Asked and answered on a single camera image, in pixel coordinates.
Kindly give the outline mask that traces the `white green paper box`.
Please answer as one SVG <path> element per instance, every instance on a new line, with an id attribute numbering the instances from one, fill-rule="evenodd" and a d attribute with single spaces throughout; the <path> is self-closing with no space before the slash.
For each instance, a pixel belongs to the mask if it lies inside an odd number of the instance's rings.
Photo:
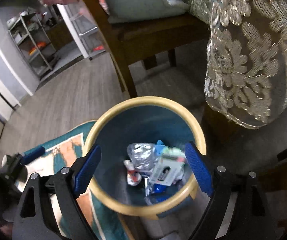
<path id="1" fill-rule="evenodd" d="M 149 182 L 151 184 L 171 186 L 175 181 L 182 179 L 185 163 L 186 156 L 180 148 L 163 148 L 158 161 L 152 169 Z"/>

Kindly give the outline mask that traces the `red white paper packaging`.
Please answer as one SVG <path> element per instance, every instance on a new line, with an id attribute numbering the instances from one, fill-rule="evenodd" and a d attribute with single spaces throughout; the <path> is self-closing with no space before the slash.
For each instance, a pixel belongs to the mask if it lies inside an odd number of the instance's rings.
<path id="1" fill-rule="evenodd" d="M 142 179 L 141 174 L 135 170 L 133 163 L 130 160 L 124 160 L 124 166 L 127 170 L 127 183 L 130 186 L 137 186 Z"/>

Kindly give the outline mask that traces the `clear plastic bag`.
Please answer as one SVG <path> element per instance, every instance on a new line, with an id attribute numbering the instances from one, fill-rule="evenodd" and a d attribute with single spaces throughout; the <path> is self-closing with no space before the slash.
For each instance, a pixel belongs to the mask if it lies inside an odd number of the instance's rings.
<path id="1" fill-rule="evenodd" d="M 147 142 L 138 142 L 128 145 L 127 154 L 136 171 L 149 172 L 153 169 L 158 159 L 154 145 L 155 144 Z"/>

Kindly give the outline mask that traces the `blue snack wrapper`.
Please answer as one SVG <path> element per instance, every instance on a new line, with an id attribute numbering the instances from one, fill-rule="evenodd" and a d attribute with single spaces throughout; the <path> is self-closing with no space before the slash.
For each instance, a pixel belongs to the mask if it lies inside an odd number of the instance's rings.
<path id="1" fill-rule="evenodd" d="M 145 198 L 144 201 L 147 205 L 154 205 L 164 202 L 165 200 L 174 196 L 182 187 L 181 180 L 177 181 L 171 186 L 151 184 L 148 178 L 144 179 Z"/>

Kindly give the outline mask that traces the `blue glove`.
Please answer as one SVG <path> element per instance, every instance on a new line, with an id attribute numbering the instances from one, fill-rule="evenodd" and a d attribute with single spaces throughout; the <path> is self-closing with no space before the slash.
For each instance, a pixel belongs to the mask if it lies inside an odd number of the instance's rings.
<path id="1" fill-rule="evenodd" d="M 156 142 L 156 144 L 154 145 L 155 148 L 155 152 L 157 155 L 161 155 L 162 150 L 165 148 L 166 146 L 164 145 L 164 143 L 161 140 L 158 140 Z"/>

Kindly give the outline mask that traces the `blue yellow-rimmed trash bin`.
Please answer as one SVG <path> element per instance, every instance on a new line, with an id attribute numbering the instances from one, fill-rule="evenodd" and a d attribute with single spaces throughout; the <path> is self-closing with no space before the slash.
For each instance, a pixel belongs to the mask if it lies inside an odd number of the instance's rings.
<path id="1" fill-rule="evenodd" d="M 95 122 L 84 143 L 83 153 L 94 145 L 101 149 L 88 190 L 118 213 L 165 217 L 197 195 L 185 157 L 190 141 L 206 154 L 199 122 L 179 103 L 157 96 L 119 103 Z"/>

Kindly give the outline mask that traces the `teal orange patterned mat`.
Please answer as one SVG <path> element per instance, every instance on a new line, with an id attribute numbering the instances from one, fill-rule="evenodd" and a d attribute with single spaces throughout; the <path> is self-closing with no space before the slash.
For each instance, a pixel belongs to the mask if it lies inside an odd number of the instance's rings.
<path id="1" fill-rule="evenodd" d="M 101 159 L 98 146 L 82 156 L 94 121 L 24 153 L 30 177 L 13 222 L 13 239 L 130 239 L 124 221 L 88 189 Z"/>

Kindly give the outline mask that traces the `teal lace tablecloth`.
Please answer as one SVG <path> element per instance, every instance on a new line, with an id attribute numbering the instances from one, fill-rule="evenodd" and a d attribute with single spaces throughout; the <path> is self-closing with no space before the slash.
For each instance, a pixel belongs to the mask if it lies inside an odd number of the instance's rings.
<path id="1" fill-rule="evenodd" d="M 258 129 L 287 107 L 287 0 L 184 0 L 207 23 L 211 109 Z"/>

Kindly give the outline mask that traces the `grey metal shelf rack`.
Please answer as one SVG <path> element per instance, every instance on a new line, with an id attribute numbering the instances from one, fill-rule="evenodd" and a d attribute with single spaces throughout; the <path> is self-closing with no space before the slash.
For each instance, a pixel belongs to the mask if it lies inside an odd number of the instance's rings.
<path id="1" fill-rule="evenodd" d="M 23 11 L 11 23 L 8 33 L 27 65 L 39 79 L 52 71 L 60 59 L 36 12 Z"/>

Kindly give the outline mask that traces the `grey rolling cart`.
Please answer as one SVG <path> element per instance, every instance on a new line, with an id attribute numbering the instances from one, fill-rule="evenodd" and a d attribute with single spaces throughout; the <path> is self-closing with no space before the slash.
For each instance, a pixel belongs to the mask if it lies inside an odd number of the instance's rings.
<path id="1" fill-rule="evenodd" d="M 65 23 L 84 58 L 92 60 L 105 53 L 98 26 L 82 14 L 79 3 L 62 5 L 61 8 Z"/>

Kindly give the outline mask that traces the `wooden chair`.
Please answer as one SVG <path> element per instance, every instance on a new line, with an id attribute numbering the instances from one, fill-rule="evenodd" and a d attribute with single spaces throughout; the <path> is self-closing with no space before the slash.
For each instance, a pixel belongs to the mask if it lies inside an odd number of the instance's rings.
<path id="1" fill-rule="evenodd" d="M 137 97 L 129 66 L 167 51 L 171 67 L 176 66 L 175 48 L 210 36 L 208 25 L 189 13 L 181 16 L 110 24 L 98 0 L 83 0 L 90 11 L 105 49 L 110 53 L 122 91 Z"/>

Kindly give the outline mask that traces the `light blue pillow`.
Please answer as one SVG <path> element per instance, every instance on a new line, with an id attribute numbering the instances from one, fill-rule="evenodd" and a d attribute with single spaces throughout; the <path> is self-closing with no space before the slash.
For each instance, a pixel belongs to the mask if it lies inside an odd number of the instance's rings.
<path id="1" fill-rule="evenodd" d="M 111 24 L 154 20 L 182 15 L 189 5 L 183 0 L 105 0 Z"/>

